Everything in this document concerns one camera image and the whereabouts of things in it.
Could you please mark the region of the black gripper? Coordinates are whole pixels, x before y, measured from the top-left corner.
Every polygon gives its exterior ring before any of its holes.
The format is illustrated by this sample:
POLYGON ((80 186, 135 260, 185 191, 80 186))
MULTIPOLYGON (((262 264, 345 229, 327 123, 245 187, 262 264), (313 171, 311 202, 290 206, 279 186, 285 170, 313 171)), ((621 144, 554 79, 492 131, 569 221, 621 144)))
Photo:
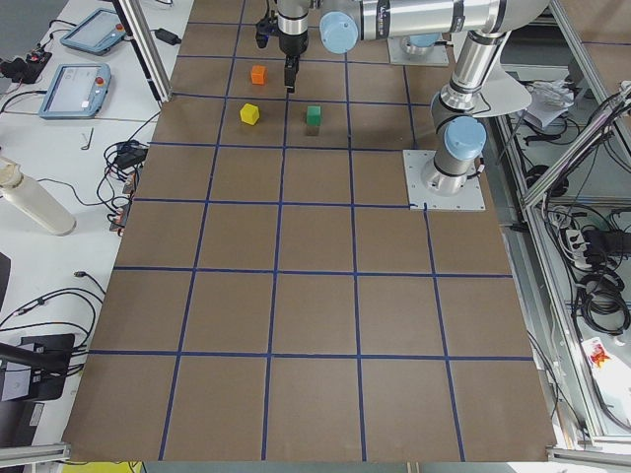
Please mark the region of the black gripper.
POLYGON ((266 16, 256 25, 255 41, 259 49, 267 46, 271 37, 277 37, 280 50, 286 55, 284 65, 284 85, 288 94, 295 93, 300 57, 309 46, 308 15, 287 17, 278 14, 266 16))

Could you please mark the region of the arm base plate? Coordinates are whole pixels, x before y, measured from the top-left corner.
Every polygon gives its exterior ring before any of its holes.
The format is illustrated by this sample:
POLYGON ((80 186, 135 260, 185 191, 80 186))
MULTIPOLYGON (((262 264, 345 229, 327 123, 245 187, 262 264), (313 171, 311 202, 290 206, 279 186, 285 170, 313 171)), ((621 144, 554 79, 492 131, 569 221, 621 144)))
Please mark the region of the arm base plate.
POLYGON ((444 45, 416 46, 406 37, 387 40, 389 62, 394 65, 447 67, 450 64, 444 45))
POLYGON ((439 172, 434 150, 404 150, 408 207, 413 211, 482 212, 486 210, 475 162, 460 176, 439 172))

